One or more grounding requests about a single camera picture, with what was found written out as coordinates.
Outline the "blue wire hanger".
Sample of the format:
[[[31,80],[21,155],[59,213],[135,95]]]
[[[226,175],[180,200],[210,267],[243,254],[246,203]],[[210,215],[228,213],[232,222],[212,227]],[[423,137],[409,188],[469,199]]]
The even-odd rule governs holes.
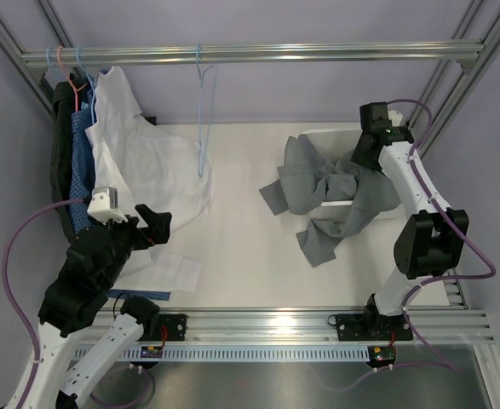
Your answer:
[[[214,122],[216,106],[216,87],[217,87],[217,67],[213,64],[206,68],[203,63],[203,45],[198,43],[195,49],[195,66],[198,73],[198,176],[203,177],[205,173],[206,160],[209,153],[210,134]],[[207,111],[207,121],[204,122],[204,94],[207,74],[212,72],[210,100]]]

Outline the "grey button-up shirt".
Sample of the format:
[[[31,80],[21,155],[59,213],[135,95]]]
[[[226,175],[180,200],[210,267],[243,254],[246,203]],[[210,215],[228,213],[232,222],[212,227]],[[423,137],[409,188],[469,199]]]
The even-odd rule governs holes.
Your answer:
[[[397,209],[401,200],[393,183],[382,173],[354,163],[347,152],[332,161],[321,155],[306,134],[289,137],[279,179],[262,187],[260,195],[275,215],[286,211],[305,216],[326,202],[346,201],[345,221],[312,217],[296,234],[300,250],[316,268],[336,259],[335,248],[359,234],[379,214]]]

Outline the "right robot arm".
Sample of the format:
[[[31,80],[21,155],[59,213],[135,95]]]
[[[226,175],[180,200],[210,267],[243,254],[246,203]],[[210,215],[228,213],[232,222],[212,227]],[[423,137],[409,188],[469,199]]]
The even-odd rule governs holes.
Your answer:
[[[438,192],[425,170],[411,131],[393,124],[388,103],[359,108],[362,134],[352,161],[385,175],[393,184],[407,221],[394,244],[395,269],[382,289],[371,296],[375,310],[363,317],[369,337],[381,338],[393,328],[392,316],[424,286],[427,277],[441,277],[457,266],[468,231],[465,210],[455,210]]]

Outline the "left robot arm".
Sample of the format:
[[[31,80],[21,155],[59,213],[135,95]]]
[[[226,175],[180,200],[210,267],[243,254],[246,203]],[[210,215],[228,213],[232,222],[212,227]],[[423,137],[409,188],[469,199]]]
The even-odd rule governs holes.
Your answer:
[[[93,226],[76,236],[57,279],[45,291],[37,325],[22,311],[10,287],[4,287],[33,349],[9,408],[80,408],[131,343],[157,334],[167,340],[159,306],[145,297],[130,297],[107,333],[75,366],[69,365],[132,253],[170,238],[169,212],[157,213],[144,204],[135,210],[136,216],[106,210],[102,222],[92,215]]]

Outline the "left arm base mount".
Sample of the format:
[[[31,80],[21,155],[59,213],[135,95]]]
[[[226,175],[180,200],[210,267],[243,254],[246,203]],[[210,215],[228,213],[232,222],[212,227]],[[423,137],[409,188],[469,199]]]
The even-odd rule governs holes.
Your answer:
[[[186,339],[186,314],[161,314],[156,329],[145,331],[142,342],[183,342]]]

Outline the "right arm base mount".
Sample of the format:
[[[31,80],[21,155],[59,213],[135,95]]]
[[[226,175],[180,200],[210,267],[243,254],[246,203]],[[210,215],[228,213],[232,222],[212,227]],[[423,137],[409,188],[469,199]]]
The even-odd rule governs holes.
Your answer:
[[[411,341],[413,332],[402,314],[380,314],[372,294],[361,312],[333,314],[327,319],[336,329],[339,341]]]

